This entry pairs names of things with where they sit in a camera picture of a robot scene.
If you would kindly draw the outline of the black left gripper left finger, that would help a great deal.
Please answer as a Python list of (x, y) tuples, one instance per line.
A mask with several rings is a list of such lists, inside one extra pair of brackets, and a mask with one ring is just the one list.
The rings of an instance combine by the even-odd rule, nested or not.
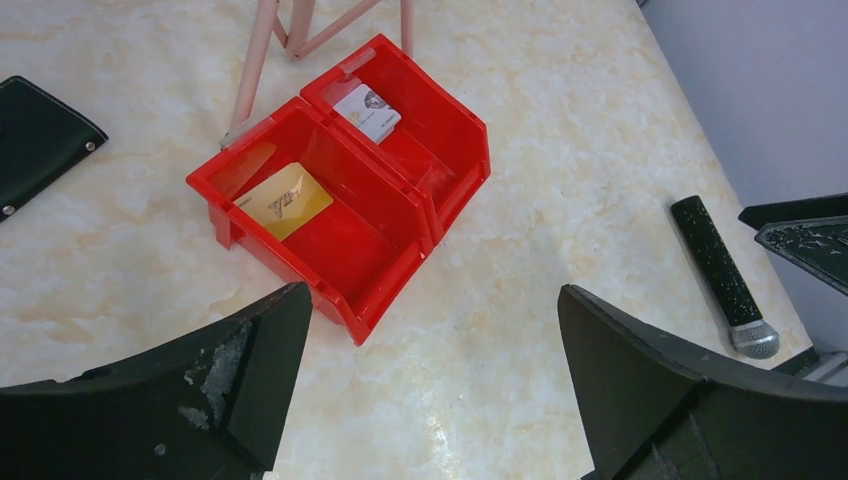
[(259, 479), (274, 467), (312, 315), (290, 283), (64, 382), (1, 391), (5, 479)]

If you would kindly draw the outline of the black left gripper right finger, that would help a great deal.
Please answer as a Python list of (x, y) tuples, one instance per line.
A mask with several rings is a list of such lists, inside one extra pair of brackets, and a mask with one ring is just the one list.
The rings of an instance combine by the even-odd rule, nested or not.
[(566, 285), (558, 317), (601, 479), (843, 479), (847, 392), (696, 345)]

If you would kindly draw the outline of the black leather card holder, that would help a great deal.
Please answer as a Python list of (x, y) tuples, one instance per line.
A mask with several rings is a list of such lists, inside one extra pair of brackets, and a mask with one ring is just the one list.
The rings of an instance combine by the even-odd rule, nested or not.
[(93, 121), (14, 75), (1, 82), (1, 219), (109, 140)]

